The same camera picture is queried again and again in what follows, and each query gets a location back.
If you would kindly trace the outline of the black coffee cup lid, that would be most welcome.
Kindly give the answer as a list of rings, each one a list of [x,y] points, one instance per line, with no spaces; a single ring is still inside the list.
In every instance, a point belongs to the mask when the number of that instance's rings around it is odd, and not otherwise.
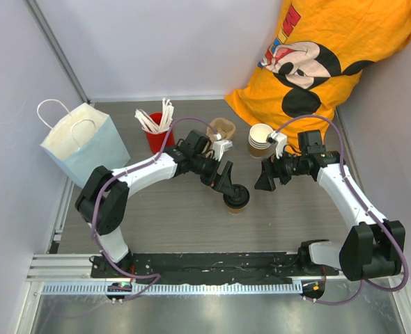
[[[224,203],[231,209],[242,209],[247,206],[250,200],[248,189],[241,184],[232,186],[233,193],[231,195],[223,195]]]

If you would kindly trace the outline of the brown paper cup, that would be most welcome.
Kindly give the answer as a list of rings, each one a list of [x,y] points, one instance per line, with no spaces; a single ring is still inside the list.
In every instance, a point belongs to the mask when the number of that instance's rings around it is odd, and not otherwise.
[[[230,207],[226,206],[227,211],[230,214],[241,214],[245,210],[245,207]]]

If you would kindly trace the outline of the light blue paper bag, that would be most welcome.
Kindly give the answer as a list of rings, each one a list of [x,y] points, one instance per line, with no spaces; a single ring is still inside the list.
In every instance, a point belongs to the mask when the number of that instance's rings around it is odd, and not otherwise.
[[[48,102],[60,104],[66,115],[54,126],[47,125],[50,131],[40,146],[75,185],[84,187],[99,166],[108,170],[126,166],[130,154],[110,115],[87,103],[69,110],[61,101],[47,99],[36,109],[43,124],[47,122],[40,108]]]

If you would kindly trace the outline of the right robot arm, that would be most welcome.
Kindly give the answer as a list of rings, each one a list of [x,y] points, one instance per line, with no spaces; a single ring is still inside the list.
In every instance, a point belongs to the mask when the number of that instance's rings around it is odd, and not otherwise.
[[[276,146],[275,153],[262,160],[255,188],[274,191],[277,182],[285,185],[295,176],[308,175],[327,192],[349,229],[341,245],[327,240],[304,242],[304,253],[297,257],[302,273],[314,274],[325,265],[357,281],[401,272],[405,228],[371,204],[339,152],[326,149],[318,130],[299,134],[300,154],[286,151],[287,138],[280,132],[269,134],[267,141]]]

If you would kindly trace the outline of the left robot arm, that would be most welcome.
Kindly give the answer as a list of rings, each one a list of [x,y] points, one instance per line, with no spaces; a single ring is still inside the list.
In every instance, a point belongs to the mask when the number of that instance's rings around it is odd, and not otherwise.
[[[194,173],[201,183],[216,192],[232,196],[231,164],[218,173],[224,153],[233,147],[227,139],[212,142],[204,133],[192,130],[147,160],[109,170],[99,166],[91,173],[75,203],[76,210],[90,225],[107,260],[107,270],[117,278],[130,272],[131,254],[120,229],[126,204],[135,193],[163,180]]]

